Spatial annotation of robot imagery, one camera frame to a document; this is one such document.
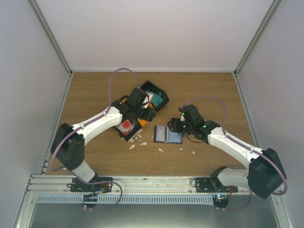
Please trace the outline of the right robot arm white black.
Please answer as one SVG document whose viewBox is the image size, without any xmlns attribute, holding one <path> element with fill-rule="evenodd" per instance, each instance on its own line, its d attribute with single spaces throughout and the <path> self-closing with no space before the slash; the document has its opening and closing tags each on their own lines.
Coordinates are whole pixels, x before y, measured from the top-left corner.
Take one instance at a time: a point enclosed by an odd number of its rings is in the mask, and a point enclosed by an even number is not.
<svg viewBox="0 0 304 228">
<path fill-rule="evenodd" d="M 263 150 L 240 140 L 220 124 L 204 120 L 192 104 L 179 108 L 179 112 L 180 118 L 172 118 L 167 123 L 171 132 L 193 135 L 198 141 L 224 151 L 244 166 L 242 170 L 225 166 L 215 170 L 210 175 L 212 190 L 222 192 L 229 186 L 242 187 L 262 199 L 287 192 L 286 173 L 275 150 Z"/>
</svg>

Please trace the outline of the navy blue card holder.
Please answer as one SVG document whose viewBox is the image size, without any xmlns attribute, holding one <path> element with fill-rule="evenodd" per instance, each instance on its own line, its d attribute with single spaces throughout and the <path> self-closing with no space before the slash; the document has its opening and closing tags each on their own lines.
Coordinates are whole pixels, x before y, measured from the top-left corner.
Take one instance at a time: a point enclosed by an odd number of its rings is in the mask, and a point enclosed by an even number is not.
<svg viewBox="0 0 304 228">
<path fill-rule="evenodd" d="M 157 142 L 155 140 L 155 136 L 156 136 L 156 126 L 154 126 L 154 137 L 153 137 L 153 142 L 155 143 L 173 143 L 173 144 L 183 144 L 183 134 L 181 133 L 173 133 L 169 130 L 169 128 L 167 127 L 167 141 L 166 142 Z"/>
</svg>

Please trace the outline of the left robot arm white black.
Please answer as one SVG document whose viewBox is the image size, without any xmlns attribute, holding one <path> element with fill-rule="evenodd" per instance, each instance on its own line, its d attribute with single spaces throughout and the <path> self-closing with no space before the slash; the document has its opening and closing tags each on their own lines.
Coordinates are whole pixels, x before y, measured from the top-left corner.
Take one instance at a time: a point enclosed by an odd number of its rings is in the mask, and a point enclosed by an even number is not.
<svg viewBox="0 0 304 228">
<path fill-rule="evenodd" d="M 51 170 L 57 158 L 65 168 L 81 180 L 81 186 L 88 192 L 96 190 L 98 180 L 96 172 L 85 161 L 85 146 L 96 136 L 121 124 L 125 120 L 141 119 L 152 121 L 156 115 L 149 103 L 153 94 L 136 87 L 124 101 L 116 100 L 99 114 L 90 119 L 74 124 L 62 124 L 51 147 Z"/>
</svg>

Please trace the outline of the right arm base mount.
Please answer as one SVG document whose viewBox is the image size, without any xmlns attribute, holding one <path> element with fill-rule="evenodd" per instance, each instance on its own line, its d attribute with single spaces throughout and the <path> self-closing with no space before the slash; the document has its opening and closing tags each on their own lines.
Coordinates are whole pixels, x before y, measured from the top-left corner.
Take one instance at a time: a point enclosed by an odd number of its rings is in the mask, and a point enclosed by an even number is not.
<svg viewBox="0 0 304 228">
<path fill-rule="evenodd" d="M 190 180 L 190 185 L 198 193 L 236 193 L 236 186 L 223 186 L 220 182 L 213 182 L 210 177 L 196 177 Z"/>
</svg>

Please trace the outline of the orange bin with cards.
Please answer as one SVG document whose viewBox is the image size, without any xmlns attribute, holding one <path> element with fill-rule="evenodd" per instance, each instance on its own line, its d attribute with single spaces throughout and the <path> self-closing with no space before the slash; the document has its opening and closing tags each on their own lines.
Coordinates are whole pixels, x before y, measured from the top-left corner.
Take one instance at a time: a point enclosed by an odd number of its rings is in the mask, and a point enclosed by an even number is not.
<svg viewBox="0 0 304 228">
<path fill-rule="evenodd" d="M 122 123 L 127 120 L 134 125 L 139 120 L 151 122 L 157 113 L 152 104 L 153 97 L 152 93 L 147 93 L 138 99 L 132 99 L 131 96 L 127 96 L 123 102 L 126 104 L 127 110 L 123 113 Z"/>
</svg>

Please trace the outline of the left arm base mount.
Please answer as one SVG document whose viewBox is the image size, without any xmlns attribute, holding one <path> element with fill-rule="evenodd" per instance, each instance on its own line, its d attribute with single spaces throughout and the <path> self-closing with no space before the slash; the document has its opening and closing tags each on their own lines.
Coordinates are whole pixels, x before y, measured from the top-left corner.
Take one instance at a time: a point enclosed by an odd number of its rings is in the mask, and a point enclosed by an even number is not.
<svg viewBox="0 0 304 228">
<path fill-rule="evenodd" d="M 95 177 L 90 182 L 103 182 L 102 184 L 89 185 L 81 182 L 78 178 L 73 178 L 71 183 L 66 186 L 70 188 L 71 192 L 93 192 L 93 193 L 108 193 L 112 191 L 111 177 Z"/>
</svg>

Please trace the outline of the black bin with red cards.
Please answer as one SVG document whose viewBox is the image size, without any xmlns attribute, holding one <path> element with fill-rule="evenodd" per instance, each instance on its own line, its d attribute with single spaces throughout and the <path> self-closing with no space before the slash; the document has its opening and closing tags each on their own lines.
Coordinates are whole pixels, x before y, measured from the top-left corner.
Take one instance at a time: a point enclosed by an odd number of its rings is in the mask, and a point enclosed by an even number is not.
<svg viewBox="0 0 304 228">
<path fill-rule="evenodd" d="M 114 128 L 120 137 L 122 137 L 125 141 L 129 141 L 140 129 L 142 129 L 142 127 L 143 126 L 139 121 L 134 123 L 130 120 L 125 120 L 124 122 L 116 125 Z"/>
</svg>

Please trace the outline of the red white card stack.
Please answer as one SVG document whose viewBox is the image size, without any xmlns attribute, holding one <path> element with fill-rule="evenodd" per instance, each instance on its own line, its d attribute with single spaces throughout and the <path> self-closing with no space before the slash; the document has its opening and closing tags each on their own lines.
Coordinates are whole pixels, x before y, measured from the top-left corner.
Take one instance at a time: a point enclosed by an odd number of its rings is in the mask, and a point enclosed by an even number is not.
<svg viewBox="0 0 304 228">
<path fill-rule="evenodd" d="M 124 135 L 127 136 L 135 127 L 135 124 L 129 120 L 118 124 L 116 128 Z"/>
</svg>

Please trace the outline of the teal card stack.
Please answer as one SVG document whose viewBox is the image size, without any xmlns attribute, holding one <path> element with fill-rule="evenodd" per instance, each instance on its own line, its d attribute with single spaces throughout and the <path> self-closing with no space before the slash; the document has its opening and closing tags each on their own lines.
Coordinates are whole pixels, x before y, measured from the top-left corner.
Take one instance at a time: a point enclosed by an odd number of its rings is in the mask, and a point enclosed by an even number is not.
<svg viewBox="0 0 304 228">
<path fill-rule="evenodd" d="M 151 93 L 153 94 L 153 99 L 151 101 L 151 103 L 155 106 L 155 107 L 158 107 L 162 101 L 163 101 L 163 98 L 159 95 L 159 94 L 156 94 L 155 92 L 152 92 L 150 90 L 147 90 L 147 93 Z"/>
</svg>

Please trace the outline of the white vip card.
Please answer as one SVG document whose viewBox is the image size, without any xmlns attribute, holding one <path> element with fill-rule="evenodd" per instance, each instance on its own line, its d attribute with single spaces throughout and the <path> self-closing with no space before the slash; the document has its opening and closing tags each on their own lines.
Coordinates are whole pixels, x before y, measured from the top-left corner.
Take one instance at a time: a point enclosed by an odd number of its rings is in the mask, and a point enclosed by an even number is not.
<svg viewBox="0 0 304 228">
<path fill-rule="evenodd" d="M 156 136 L 155 140 L 157 142 L 166 142 L 167 141 L 167 127 L 166 126 L 156 126 Z"/>
</svg>

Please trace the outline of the black bin with teal cards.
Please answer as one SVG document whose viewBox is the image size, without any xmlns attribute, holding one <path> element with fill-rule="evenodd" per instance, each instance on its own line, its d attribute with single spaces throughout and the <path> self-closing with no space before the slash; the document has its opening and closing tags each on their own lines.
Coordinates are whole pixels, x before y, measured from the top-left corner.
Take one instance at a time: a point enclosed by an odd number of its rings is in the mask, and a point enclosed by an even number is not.
<svg viewBox="0 0 304 228">
<path fill-rule="evenodd" d="M 156 112 L 159 112 L 170 100 L 169 100 L 169 97 L 167 96 L 166 92 L 162 89 L 160 89 L 157 85 L 155 85 L 154 83 L 152 83 L 151 81 L 147 80 L 145 81 L 141 86 L 140 88 L 147 92 L 147 90 L 150 90 L 152 92 L 155 92 L 156 94 L 159 94 L 162 98 L 163 98 L 163 101 L 162 103 L 158 106 L 158 107 L 155 107 L 154 105 L 154 108 L 155 108 L 155 111 Z"/>
</svg>

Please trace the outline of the aluminium rail frame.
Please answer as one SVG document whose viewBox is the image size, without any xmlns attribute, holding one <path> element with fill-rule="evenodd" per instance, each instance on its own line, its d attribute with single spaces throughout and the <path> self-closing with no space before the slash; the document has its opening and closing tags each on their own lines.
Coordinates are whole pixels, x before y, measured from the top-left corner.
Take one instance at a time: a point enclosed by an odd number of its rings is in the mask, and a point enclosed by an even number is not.
<svg viewBox="0 0 304 228">
<path fill-rule="evenodd" d="M 191 176 L 113 176 L 126 195 L 155 194 L 155 195 L 194 195 L 196 188 Z M 26 191 L 28 193 L 67 193 L 72 175 L 32 175 Z"/>
</svg>

